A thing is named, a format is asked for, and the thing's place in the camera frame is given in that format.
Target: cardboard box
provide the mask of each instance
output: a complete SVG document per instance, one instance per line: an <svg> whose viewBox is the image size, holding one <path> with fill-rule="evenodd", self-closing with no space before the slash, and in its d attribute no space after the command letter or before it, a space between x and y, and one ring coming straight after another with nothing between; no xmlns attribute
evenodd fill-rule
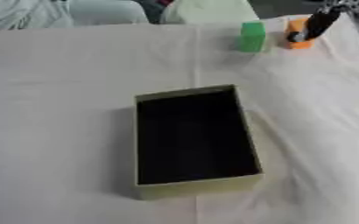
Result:
<svg viewBox="0 0 359 224"><path fill-rule="evenodd" d="M262 168L232 85L136 97L144 200L250 189Z"/></svg>

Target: table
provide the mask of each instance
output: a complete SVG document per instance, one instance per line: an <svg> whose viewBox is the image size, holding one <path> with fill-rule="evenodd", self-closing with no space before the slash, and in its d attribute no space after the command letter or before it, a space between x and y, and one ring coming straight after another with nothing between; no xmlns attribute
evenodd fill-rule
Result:
<svg viewBox="0 0 359 224"><path fill-rule="evenodd" d="M0 33L0 223L359 223L359 35L238 52L239 24ZM236 84L265 178L253 191L133 199L134 96Z"/></svg>

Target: white tablecloth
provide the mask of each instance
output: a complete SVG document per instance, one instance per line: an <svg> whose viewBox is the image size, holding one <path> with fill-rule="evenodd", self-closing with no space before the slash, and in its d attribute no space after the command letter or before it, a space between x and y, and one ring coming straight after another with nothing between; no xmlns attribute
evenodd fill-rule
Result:
<svg viewBox="0 0 359 224"><path fill-rule="evenodd" d="M359 223L359 35L238 52L239 24L0 33L0 224ZM250 192L132 198L134 95L236 84L265 178Z"/></svg>

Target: green cube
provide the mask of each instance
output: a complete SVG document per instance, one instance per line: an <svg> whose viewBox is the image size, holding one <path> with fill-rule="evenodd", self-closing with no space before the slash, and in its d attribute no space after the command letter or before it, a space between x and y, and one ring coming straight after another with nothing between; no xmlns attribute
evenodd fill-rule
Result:
<svg viewBox="0 0 359 224"><path fill-rule="evenodd" d="M263 50L265 28L263 23L244 23L241 30L240 47L242 52L259 53Z"/></svg>

